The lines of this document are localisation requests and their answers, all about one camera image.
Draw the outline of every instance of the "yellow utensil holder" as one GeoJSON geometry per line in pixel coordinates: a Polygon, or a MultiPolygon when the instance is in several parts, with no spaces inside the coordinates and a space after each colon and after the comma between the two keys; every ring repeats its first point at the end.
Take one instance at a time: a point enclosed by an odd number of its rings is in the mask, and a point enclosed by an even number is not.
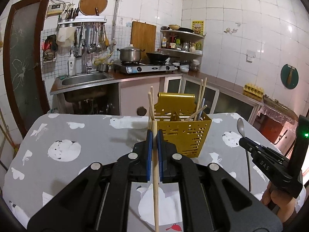
{"type": "Polygon", "coordinates": [[[202,112],[200,121],[183,121],[196,110],[193,94],[159,93],[158,96],[154,113],[164,140],[175,144],[178,153],[189,158],[198,157],[211,126],[211,118],[202,112]]]}

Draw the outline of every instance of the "cabinet knob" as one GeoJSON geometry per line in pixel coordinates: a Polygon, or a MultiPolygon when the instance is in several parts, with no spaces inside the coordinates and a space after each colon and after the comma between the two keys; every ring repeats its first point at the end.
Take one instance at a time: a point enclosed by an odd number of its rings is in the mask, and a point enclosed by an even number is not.
{"type": "Polygon", "coordinates": [[[137,108],[136,113],[138,116],[145,116],[147,113],[147,110],[145,107],[140,106],[139,108],[137,108]]]}

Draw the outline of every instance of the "soap dispenser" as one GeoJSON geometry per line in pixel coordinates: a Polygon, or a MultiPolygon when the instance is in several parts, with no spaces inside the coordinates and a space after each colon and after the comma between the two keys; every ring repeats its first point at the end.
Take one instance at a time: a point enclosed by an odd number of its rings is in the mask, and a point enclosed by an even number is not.
{"type": "Polygon", "coordinates": [[[71,51],[71,56],[68,61],[69,65],[69,76],[76,75],[76,57],[73,55],[73,51],[71,51]]]}

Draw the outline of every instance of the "human hand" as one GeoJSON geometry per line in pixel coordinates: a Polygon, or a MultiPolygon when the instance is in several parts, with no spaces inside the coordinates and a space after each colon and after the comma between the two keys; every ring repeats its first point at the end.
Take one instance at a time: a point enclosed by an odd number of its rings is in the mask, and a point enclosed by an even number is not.
{"type": "Polygon", "coordinates": [[[296,199],[281,190],[273,190],[270,193],[271,185],[272,183],[269,182],[266,191],[263,193],[261,202],[267,206],[272,200],[280,208],[277,216],[282,223],[286,222],[294,212],[296,199]]]}

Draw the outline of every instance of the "gas stove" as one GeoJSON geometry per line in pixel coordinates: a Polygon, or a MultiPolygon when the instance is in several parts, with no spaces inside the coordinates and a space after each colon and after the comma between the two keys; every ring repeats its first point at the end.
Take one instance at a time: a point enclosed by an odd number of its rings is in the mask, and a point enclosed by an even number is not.
{"type": "Polygon", "coordinates": [[[166,65],[164,62],[149,63],[147,60],[140,62],[115,62],[114,71],[118,70],[124,74],[133,74],[141,72],[158,72],[158,71],[174,71],[174,66],[166,65]]]}

